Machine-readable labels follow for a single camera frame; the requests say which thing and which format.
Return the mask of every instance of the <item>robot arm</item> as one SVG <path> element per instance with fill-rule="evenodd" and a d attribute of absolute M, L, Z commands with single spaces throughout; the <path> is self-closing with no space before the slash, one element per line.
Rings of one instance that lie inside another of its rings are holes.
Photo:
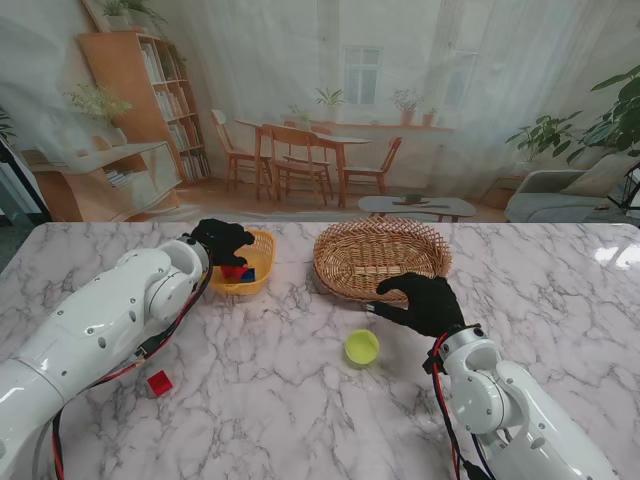
<path fill-rule="evenodd" d="M 369 310 L 444 341 L 432 359 L 451 379 L 450 410 L 475 435 L 496 480 L 613 480 L 617 474 L 584 431 L 514 362 L 503 360 L 480 328 L 466 327 L 444 278 L 414 273 L 381 282 L 378 294 L 403 291 L 408 310 L 373 302 Z M 475 472 L 478 467 L 472 466 Z"/>
<path fill-rule="evenodd" d="M 616 478 L 584 431 L 525 369 L 502 360 L 481 329 L 447 338 L 440 358 L 451 378 L 453 414 L 476 435 L 497 480 Z"/>
<path fill-rule="evenodd" d="M 62 302 L 0 364 L 0 478 L 31 435 L 67 402 L 165 330 L 212 265 L 242 264 L 240 225 L 203 220 L 191 235 L 127 252 Z"/>

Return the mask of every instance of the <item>yellow-green cup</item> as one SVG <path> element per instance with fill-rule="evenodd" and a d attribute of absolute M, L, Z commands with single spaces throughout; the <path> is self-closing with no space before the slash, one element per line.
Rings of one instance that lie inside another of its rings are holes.
<path fill-rule="evenodd" d="M 358 365 L 368 365 L 378 356 L 380 343 L 369 330 L 356 330 L 344 344 L 349 360 Z"/>

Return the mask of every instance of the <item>yellow basket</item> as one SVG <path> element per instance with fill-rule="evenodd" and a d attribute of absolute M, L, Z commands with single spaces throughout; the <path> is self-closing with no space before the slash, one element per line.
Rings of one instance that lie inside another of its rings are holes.
<path fill-rule="evenodd" d="M 267 284 L 267 278 L 276 259 L 276 239 L 269 232 L 262 230 L 247 230 L 256 238 L 253 245 L 245 245 L 236 255 L 247 259 L 247 265 L 256 270 L 256 281 L 251 283 L 226 283 L 220 267 L 214 267 L 211 284 L 222 293 L 232 295 L 253 295 Z"/>

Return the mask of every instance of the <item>blue block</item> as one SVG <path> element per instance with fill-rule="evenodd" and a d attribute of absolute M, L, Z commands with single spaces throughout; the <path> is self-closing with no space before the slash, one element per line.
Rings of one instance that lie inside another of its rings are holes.
<path fill-rule="evenodd" d="M 249 270 L 247 270 L 246 272 L 244 272 L 242 274 L 242 277 L 240 277 L 240 282 L 241 283 L 253 283 L 256 281 L 256 270 L 255 268 L 250 268 Z"/>

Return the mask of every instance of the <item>black glove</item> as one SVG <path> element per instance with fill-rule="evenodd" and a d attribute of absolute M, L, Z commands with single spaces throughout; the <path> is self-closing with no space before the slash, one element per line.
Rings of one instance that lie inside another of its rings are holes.
<path fill-rule="evenodd" d="M 226 223 L 214 218 L 200 220 L 191 237 L 207 247 L 213 265 L 231 267 L 243 267 L 247 264 L 247 260 L 236 257 L 235 252 L 244 245 L 253 245 L 255 241 L 253 234 L 246 232 L 242 225 Z"/>
<path fill-rule="evenodd" d="M 427 337 L 438 338 L 455 327 L 464 327 L 456 294 L 445 278 L 431 279 L 417 273 L 405 273 L 380 282 L 376 293 L 384 295 L 390 290 L 403 292 L 409 299 L 409 309 L 404 310 L 384 302 L 372 302 L 369 304 L 370 309 L 376 315 Z"/>

